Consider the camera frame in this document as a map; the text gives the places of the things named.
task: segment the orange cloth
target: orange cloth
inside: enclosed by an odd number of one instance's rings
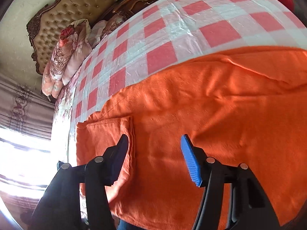
[[[79,123],[78,164],[127,134],[124,169],[107,192],[113,213],[145,229],[191,230],[203,189],[180,149],[188,134],[223,164],[247,163],[283,225],[307,199],[306,104],[305,50],[244,47],[199,57],[122,89]]]

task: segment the red and white checkered sheet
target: red and white checkered sheet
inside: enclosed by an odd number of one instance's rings
[[[84,61],[71,116],[75,127],[121,88],[188,59],[243,46],[307,49],[307,29],[277,0],[159,0],[105,37]],[[76,149],[70,148],[74,164]]]

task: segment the headboard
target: headboard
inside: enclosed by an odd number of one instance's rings
[[[43,74],[62,29],[79,19],[88,19],[93,25],[114,2],[115,0],[55,0],[51,5],[47,4],[40,9],[27,24],[34,49],[32,59],[36,62],[36,72]]]

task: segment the metal pin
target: metal pin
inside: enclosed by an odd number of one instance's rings
[[[70,164],[69,164],[69,163],[64,163],[64,164],[62,164],[62,166],[61,166],[61,168],[62,168],[63,170],[68,169],[69,167],[70,167]]]
[[[208,158],[206,159],[206,161],[207,161],[208,163],[214,163],[214,162],[215,162],[215,159],[214,159],[213,157],[208,157]]]
[[[103,161],[103,157],[102,156],[97,156],[95,158],[95,162],[97,162],[97,163],[101,163],[102,161]]]
[[[244,170],[247,170],[248,169],[248,165],[246,163],[241,163],[240,164],[240,167]]]

